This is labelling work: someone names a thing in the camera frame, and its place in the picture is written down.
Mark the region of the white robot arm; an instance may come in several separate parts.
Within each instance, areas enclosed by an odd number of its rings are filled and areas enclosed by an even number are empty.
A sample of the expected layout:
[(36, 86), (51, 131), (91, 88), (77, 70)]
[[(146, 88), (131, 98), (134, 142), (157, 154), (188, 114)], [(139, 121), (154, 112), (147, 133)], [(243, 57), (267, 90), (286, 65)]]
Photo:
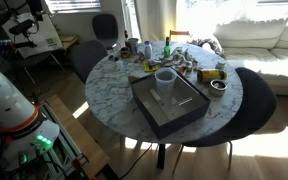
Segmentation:
[(49, 120), (0, 72), (0, 135), (4, 138), (1, 164), (13, 171), (52, 148), (60, 132)]

